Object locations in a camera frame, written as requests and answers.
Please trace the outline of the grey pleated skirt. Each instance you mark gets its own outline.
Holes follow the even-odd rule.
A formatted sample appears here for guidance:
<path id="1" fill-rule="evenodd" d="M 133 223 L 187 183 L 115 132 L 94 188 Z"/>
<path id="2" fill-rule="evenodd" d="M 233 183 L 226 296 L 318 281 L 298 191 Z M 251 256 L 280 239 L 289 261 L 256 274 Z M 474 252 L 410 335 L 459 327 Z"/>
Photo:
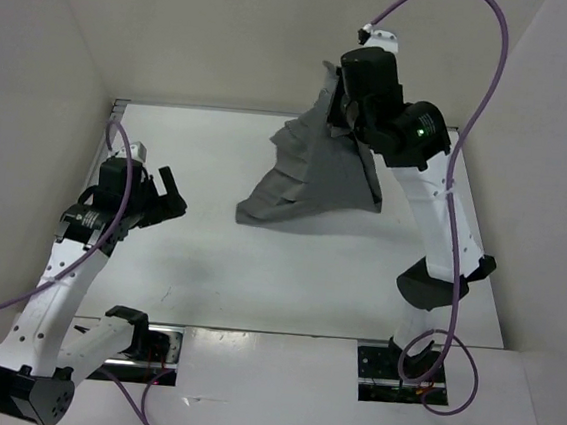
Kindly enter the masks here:
<path id="1" fill-rule="evenodd" d="M 348 128 L 328 122 L 341 79 L 333 63 L 323 66 L 318 98 L 271 137 L 275 163 L 247 199 L 237 203 L 236 223 L 263 228 L 344 209 L 381 212 L 373 153 Z"/>

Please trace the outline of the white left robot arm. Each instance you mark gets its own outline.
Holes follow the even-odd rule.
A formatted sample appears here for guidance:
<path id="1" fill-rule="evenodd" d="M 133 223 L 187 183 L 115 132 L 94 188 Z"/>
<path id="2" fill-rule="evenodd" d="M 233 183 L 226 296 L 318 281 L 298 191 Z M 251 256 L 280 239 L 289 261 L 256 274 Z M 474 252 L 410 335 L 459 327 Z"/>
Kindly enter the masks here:
<path id="1" fill-rule="evenodd" d="M 108 358 L 145 359 L 166 341 L 142 311 L 117 305 L 70 344 L 64 341 L 88 287 L 115 246 L 133 228 L 184 216 L 186 202 L 169 167 L 159 170 L 160 195 L 144 164 L 119 156 L 101 165 L 99 182 L 61 216 L 47 268 L 0 345 L 0 413 L 35 425 L 56 425 L 74 391 Z"/>

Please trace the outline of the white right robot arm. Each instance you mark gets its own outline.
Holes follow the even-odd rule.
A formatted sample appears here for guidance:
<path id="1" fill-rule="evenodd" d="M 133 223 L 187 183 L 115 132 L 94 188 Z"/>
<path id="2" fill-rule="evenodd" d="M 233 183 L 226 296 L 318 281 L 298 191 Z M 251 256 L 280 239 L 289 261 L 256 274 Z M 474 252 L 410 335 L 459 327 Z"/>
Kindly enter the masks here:
<path id="1" fill-rule="evenodd" d="M 456 308 L 496 261 L 473 238 L 455 191 L 455 159 L 442 112 L 430 102 L 404 100 L 396 62 L 394 54 L 375 46 L 343 54 L 328 122 L 382 157 L 423 239 L 423 258 L 396 280 L 405 308 L 388 353 L 391 372 L 417 384 L 437 370 L 420 369 L 433 345 L 430 314 Z"/>

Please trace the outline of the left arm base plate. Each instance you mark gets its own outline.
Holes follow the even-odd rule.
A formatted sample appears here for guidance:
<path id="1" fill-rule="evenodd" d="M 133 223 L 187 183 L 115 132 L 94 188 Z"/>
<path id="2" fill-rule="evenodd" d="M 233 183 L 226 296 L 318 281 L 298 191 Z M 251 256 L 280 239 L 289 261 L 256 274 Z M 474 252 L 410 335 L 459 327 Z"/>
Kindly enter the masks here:
<path id="1" fill-rule="evenodd" d="M 183 333 L 181 331 L 151 330 L 146 346 L 139 352 L 118 353 L 101 366 L 119 381 L 129 384 L 176 384 Z"/>

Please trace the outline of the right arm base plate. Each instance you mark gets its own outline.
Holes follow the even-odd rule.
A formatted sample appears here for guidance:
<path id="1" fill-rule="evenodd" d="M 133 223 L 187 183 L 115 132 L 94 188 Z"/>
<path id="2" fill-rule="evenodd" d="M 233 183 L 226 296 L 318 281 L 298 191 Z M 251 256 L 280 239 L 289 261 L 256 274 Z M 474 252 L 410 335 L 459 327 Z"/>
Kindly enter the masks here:
<path id="1" fill-rule="evenodd" d="M 422 395 L 435 406 L 448 405 L 446 373 L 442 366 L 427 382 L 402 382 L 396 367 L 398 353 L 387 344 L 358 344 L 358 400 L 420 404 Z"/>

